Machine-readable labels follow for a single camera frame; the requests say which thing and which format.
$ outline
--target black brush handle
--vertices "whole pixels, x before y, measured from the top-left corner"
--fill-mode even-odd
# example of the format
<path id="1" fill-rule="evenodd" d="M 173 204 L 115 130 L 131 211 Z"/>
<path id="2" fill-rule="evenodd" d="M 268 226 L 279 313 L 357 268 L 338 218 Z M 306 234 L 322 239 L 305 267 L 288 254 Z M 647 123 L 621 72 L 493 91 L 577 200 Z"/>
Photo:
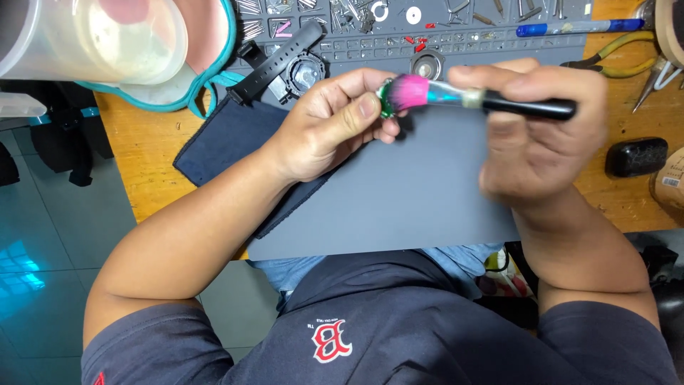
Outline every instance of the black brush handle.
<path id="1" fill-rule="evenodd" d="M 482 108 L 553 119 L 555 121 L 569 121 L 577 112 L 577 102 L 567 99 L 510 101 L 501 96 L 499 91 L 487 90 L 482 101 Z"/>

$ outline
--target hand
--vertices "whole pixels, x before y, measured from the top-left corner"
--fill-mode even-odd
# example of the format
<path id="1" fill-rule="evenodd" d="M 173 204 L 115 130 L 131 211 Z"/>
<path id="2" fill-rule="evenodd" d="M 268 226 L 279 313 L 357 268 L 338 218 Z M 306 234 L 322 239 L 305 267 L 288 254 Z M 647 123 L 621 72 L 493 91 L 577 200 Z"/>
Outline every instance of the hand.
<path id="1" fill-rule="evenodd" d="M 577 115 L 567 122 L 507 112 L 489 115 L 489 156 L 480 172 L 480 190 L 513 208 L 567 190 L 606 140 L 607 81 L 593 71 L 540 66 L 529 58 L 453 67 L 449 81 L 461 88 L 498 90 L 512 101 L 577 101 Z"/>
<path id="2" fill-rule="evenodd" d="M 358 69 L 317 82 L 262 150 L 287 181 L 309 182 L 340 165 L 364 143 L 394 142 L 399 125 L 393 119 L 379 119 L 381 106 L 375 95 L 394 76 Z"/>

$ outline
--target white washer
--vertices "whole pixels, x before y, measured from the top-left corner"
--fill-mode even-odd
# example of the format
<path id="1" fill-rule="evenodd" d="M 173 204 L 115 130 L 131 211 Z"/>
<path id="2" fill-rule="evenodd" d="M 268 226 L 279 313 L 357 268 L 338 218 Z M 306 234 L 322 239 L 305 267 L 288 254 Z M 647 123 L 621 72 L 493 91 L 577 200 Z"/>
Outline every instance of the white washer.
<path id="1" fill-rule="evenodd" d="M 406 21 L 408 21 L 410 24 L 416 25 L 420 23 L 422 17 L 423 13 L 418 7 L 411 7 L 408 8 L 408 11 L 406 11 Z"/>
<path id="2" fill-rule="evenodd" d="M 384 14 L 382 16 L 376 15 L 376 10 L 378 7 L 382 7 L 384 10 Z M 371 7 L 371 12 L 373 13 L 373 16 L 376 18 L 376 21 L 385 21 L 387 19 L 387 16 L 389 16 L 389 9 L 382 5 L 382 1 L 376 1 L 373 6 Z"/>

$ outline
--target black shirt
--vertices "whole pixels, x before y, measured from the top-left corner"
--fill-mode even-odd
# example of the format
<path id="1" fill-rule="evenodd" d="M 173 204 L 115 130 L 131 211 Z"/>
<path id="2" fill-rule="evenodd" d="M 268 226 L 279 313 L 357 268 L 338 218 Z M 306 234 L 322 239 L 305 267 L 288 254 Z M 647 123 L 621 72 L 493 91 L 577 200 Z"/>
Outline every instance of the black shirt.
<path id="1" fill-rule="evenodd" d="M 457 292 L 414 251 L 326 258 L 237 365 L 201 310 L 160 305 L 93 339 L 83 383 L 678 383 L 662 335 L 629 310 L 563 303 L 534 337 Z"/>

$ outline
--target jeans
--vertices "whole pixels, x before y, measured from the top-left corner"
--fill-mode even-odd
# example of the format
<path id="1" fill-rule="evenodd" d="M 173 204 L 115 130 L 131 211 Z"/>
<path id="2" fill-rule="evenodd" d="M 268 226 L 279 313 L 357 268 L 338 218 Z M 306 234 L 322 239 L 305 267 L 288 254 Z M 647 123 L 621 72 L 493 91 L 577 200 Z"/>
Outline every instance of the jeans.
<path id="1" fill-rule="evenodd" d="M 484 261 L 493 253 L 498 253 L 503 243 L 485 245 L 432 247 L 422 249 L 442 270 L 452 279 L 461 283 L 463 297 L 468 299 L 480 298 L 481 294 L 475 277 L 484 275 Z M 302 278 L 319 264 L 326 256 L 305 258 L 289 258 L 282 260 L 251 261 L 247 263 L 262 270 L 273 289 L 280 294 L 276 309 L 280 312 L 287 303 Z"/>

